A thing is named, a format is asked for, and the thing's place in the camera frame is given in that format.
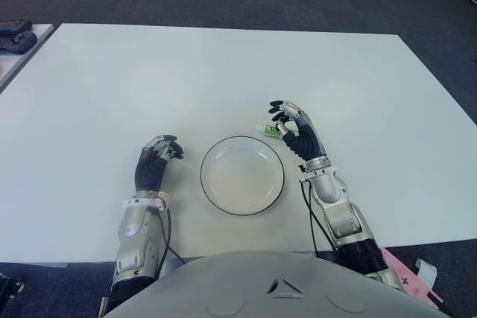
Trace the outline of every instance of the plate rim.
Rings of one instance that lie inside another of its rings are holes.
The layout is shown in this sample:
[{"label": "plate rim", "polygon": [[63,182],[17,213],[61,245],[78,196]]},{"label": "plate rim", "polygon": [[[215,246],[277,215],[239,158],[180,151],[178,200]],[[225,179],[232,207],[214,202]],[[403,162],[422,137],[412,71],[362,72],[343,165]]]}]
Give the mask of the plate rim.
[{"label": "plate rim", "polygon": [[[267,147],[269,147],[271,149],[271,151],[275,154],[275,156],[277,156],[278,158],[278,161],[280,163],[280,166],[282,167],[282,174],[283,174],[283,179],[282,179],[282,187],[280,188],[280,191],[278,193],[278,195],[274,198],[274,200],[266,207],[264,207],[262,210],[260,211],[257,211],[257,212],[253,212],[251,214],[236,214],[235,212],[228,212],[227,210],[217,206],[213,201],[212,199],[210,199],[209,195],[207,195],[206,193],[206,190],[205,188],[203,187],[203,180],[202,180],[202,168],[203,168],[203,163],[205,162],[206,160],[206,157],[209,155],[210,151],[219,143],[222,143],[223,141],[226,141],[228,139],[232,139],[232,138],[249,138],[249,139],[255,139],[256,141],[259,141],[260,143],[266,145]],[[209,150],[205,153],[205,155],[203,156],[202,158],[202,163],[200,164],[200,186],[202,188],[202,191],[203,193],[205,194],[205,196],[207,197],[208,201],[211,202],[211,204],[213,204],[213,206],[215,206],[217,209],[221,210],[222,212],[226,212],[227,214],[231,214],[231,215],[235,215],[235,216],[251,216],[251,215],[255,215],[255,214],[258,214],[260,212],[264,212],[265,210],[267,210],[268,208],[270,208],[273,204],[275,204],[275,202],[278,200],[278,198],[280,197],[280,195],[282,194],[283,192],[283,188],[285,187],[285,168],[283,167],[283,162],[281,160],[281,158],[279,157],[278,153],[270,146],[268,145],[267,143],[265,143],[264,141],[261,141],[260,139],[258,138],[255,138],[255,137],[252,137],[252,136],[230,136],[230,137],[226,137],[224,139],[221,139],[220,141],[218,141],[217,143],[215,143],[213,146],[211,146],[211,148],[209,148]]]}]

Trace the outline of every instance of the black device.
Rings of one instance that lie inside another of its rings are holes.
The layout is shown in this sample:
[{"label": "black device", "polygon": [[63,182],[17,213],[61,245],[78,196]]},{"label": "black device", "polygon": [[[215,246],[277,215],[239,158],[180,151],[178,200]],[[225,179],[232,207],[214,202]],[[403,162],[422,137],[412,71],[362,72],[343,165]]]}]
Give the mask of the black device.
[{"label": "black device", "polygon": [[37,41],[37,35],[33,31],[25,31],[13,37],[1,37],[0,35],[0,51],[21,55],[30,50]]},{"label": "black device", "polygon": [[23,17],[17,20],[4,20],[0,21],[0,36],[14,35],[23,33],[24,31],[31,30],[31,20],[27,17]]}]

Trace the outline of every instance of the black robotic finger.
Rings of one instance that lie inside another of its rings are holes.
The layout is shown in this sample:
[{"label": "black robotic finger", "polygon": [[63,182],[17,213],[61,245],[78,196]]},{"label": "black robotic finger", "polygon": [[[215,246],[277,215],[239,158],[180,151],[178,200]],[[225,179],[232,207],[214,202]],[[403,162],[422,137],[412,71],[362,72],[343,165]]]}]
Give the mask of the black robotic finger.
[{"label": "black robotic finger", "polygon": [[276,121],[278,121],[279,119],[281,119],[281,117],[284,117],[284,116],[285,116],[285,113],[284,113],[284,112],[280,112],[280,113],[276,114],[271,120],[272,120],[273,122],[276,122]]},{"label": "black robotic finger", "polygon": [[268,110],[268,113],[275,113],[275,112],[278,112],[278,111],[280,111],[280,106],[275,106],[275,107],[271,107]]},{"label": "black robotic finger", "polygon": [[284,115],[281,117],[280,122],[286,123],[286,122],[289,122],[290,120],[291,120],[290,117],[288,117],[287,115]]},{"label": "black robotic finger", "polygon": [[164,140],[165,141],[176,141],[177,140],[177,137],[176,136],[171,136],[170,134],[165,134],[164,136]]},{"label": "black robotic finger", "polygon": [[279,106],[280,104],[283,104],[283,101],[271,101],[270,102],[271,106]]},{"label": "black robotic finger", "polygon": [[184,150],[182,149],[181,146],[179,146],[178,143],[176,143],[175,141],[172,141],[171,142],[171,148],[174,150],[175,154],[174,154],[174,158],[178,158],[178,159],[182,159],[184,156]]}]

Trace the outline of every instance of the silver robotic forearm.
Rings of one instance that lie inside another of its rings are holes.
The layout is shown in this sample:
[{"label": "silver robotic forearm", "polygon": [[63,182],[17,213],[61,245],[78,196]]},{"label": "silver robotic forearm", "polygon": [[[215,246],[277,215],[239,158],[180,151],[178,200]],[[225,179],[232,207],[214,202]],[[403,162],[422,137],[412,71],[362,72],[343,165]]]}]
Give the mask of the silver robotic forearm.
[{"label": "silver robotic forearm", "polygon": [[[270,113],[279,112],[273,118],[285,143],[306,161],[300,181],[309,181],[313,197],[323,209],[327,231],[334,248],[339,252],[342,264],[357,272],[373,277],[402,290],[394,272],[385,263],[363,214],[348,200],[344,181],[336,176],[316,129],[308,115],[289,101],[274,101]],[[288,131],[287,121],[294,121],[298,136]]]},{"label": "silver robotic forearm", "polygon": [[166,248],[162,228],[167,222],[168,208],[164,199],[155,191],[139,191],[124,206],[113,285],[133,277],[156,279]]},{"label": "silver robotic forearm", "polygon": [[157,136],[143,148],[136,166],[136,195],[124,203],[119,250],[107,313],[159,278],[170,239],[167,194],[159,191],[165,167],[183,157],[175,136]]}]

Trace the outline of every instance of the silver joint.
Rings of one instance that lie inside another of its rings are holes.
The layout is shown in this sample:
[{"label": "silver joint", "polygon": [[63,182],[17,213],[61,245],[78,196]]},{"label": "silver joint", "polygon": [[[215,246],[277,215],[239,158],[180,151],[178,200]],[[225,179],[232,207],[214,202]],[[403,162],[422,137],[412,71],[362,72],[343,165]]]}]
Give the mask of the silver joint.
[{"label": "silver joint", "polygon": [[330,165],[331,162],[329,161],[328,156],[319,156],[318,158],[313,158],[307,161],[305,169],[308,172],[319,171],[328,168]]}]

